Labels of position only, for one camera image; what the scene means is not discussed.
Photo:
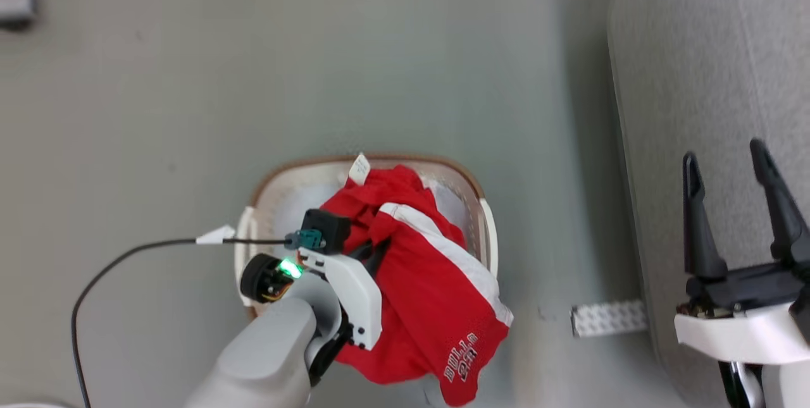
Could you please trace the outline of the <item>small grey box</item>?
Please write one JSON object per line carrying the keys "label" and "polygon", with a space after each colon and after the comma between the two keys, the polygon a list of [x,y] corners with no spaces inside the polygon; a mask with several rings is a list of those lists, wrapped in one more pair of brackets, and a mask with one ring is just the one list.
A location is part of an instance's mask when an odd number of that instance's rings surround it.
{"label": "small grey box", "polygon": [[25,32],[37,19],[37,0],[0,0],[0,31]]}

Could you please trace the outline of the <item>grey fabric sofa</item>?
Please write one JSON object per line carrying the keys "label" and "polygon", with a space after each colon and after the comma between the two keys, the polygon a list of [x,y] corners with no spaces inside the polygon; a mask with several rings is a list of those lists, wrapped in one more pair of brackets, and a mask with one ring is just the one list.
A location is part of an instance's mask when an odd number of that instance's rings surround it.
{"label": "grey fabric sofa", "polygon": [[607,42],[657,361],[688,408],[731,408],[717,362],[676,339],[688,279],[682,159],[697,156],[729,269],[772,261],[752,138],[810,226],[810,0],[611,0]]}

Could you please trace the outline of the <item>white perforated metal plate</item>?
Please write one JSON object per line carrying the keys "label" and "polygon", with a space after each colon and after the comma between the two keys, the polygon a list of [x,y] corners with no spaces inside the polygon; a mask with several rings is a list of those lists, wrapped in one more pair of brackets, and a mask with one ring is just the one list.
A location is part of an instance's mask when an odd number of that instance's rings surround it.
{"label": "white perforated metal plate", "polygon": [[640,299],[575,305],[570,319],[575,338],[645,332],[649,328],[646,306]]}

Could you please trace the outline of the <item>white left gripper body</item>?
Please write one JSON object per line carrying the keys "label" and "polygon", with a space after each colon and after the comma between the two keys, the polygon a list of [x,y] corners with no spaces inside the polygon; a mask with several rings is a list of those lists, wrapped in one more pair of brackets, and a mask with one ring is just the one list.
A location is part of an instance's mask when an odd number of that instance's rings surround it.
{"label": "white left gripper body", "polygon": [[382,294],[366,267],[342,254],[324,255],[304,247],[297,252],[305,267],[326,276],[348,321],[355,326],[355,344],[373,350],[383,330]]}

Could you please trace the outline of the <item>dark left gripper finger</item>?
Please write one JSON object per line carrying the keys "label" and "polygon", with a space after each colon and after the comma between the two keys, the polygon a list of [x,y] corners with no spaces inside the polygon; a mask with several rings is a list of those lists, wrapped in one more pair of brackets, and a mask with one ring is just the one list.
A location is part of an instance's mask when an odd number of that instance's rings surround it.
{"label": "dark left gripper finger", "polygon": [[347,316],[341,317],[335,333],[322,333],[316,329],[308,345],[308,376],[311,387],[320,383],[344,345],[353,344],[353,331],[354,325]]}
{"label": "dark left gripper finger", "polygon": [[374,244],[373,241],[369,240],[356,247],[356,249],[351,250],[350,253],[348,253],[348,257],[353,260],[361,261],[365,269],[380,269],[388,249],[388,238],[378,244]]}

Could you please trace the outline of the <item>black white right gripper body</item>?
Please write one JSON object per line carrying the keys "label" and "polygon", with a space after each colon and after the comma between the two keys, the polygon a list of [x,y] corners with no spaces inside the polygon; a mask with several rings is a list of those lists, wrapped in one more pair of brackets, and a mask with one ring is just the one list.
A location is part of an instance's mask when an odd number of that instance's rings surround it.
{"label": "black white right gripper body", "polygon": [[674,318],[680,345],[724,362],[783,366],[810,361],[810,318],[792,306],[810,280],[778,263],[733,269],[723,278],[691,276]]}

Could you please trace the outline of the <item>red shorts with white stripe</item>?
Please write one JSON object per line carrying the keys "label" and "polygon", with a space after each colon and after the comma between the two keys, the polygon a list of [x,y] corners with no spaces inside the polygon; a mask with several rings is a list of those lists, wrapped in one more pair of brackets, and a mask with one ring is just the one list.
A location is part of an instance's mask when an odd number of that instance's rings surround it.
{"label": "red shorts with white stripe", "polygon": [[372,350],[344,347],[338,361],[379,385],[434,376],[446,405],[472,402],[514,316],[433,191],[407,166],[373,169],[358,156],[322,209],[351,219],[346,252],[388,244],[375,278],[381,336]]}

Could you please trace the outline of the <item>white laundry basket brown rim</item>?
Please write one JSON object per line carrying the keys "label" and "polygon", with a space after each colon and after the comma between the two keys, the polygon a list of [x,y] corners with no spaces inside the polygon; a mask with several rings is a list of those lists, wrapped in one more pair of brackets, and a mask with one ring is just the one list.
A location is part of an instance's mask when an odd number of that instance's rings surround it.
{"label": "white laundry basket brown rim", "polygon": [[[462,230],[466,247],[492,275],[499,255],[494,214],[483,188],[463,165],[447,158],[371,152],[370,168],[407,166],[436,197],[440,212]],[[237,237],[269,240],[300,225],[307,209],[321,206],[344,186],[356,155],[311,158],[281,166],[258,185],[240,216]]]}

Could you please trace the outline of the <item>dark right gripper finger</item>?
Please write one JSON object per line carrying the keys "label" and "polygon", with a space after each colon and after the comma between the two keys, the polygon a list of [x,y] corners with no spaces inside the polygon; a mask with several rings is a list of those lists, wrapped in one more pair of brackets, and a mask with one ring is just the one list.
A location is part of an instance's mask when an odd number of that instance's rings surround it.
{"label": "dark right gripper finger", "polygon": [[761,138],[752,138],[749,148],[755,177],[766,195],[773,233],[770,245],[773,259],[790,266],[810,267],[810,226],[766,143]]}
{"label": "dark right gripper finger", "polygon": [[688,151],[682,160],[683,263],[685,272],[701,279],[727,276],[727,264],[718,253],[704,200],[705,183],[696,154]]}

